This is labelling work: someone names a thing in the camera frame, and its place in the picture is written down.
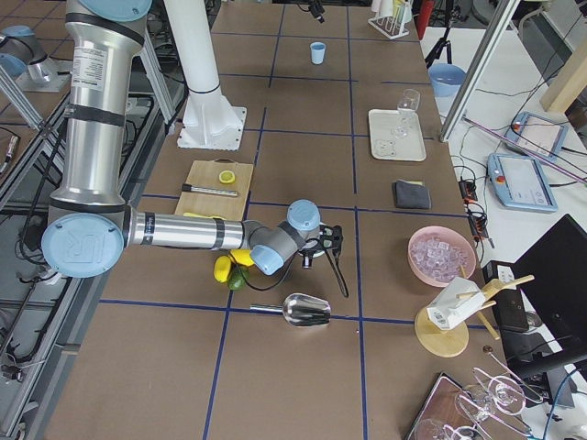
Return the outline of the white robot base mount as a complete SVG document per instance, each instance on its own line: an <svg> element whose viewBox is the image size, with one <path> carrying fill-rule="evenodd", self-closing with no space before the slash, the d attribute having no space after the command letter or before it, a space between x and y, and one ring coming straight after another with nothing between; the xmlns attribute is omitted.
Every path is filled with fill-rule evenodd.
<svg viewBox="0 0 587 440"><path fill-rule="evenodd" d="M239 149L247 109L231 105L221 90L205 4L168 1L166 10L188 92L178 146Z"/></svg>

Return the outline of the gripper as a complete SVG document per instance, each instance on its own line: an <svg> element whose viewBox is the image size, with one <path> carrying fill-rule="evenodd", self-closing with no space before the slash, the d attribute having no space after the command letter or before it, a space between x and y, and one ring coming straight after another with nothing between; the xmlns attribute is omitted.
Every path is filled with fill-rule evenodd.
<svg viewBox="0 0 587 440"><path fill-rule="evenodd" d="M311 269L315 255L321 254L327 257L332 267L337 266L343 244L343 230L340 225L319 227L318 236L309 238L305 246L300 250L302 268Z"/></svg>

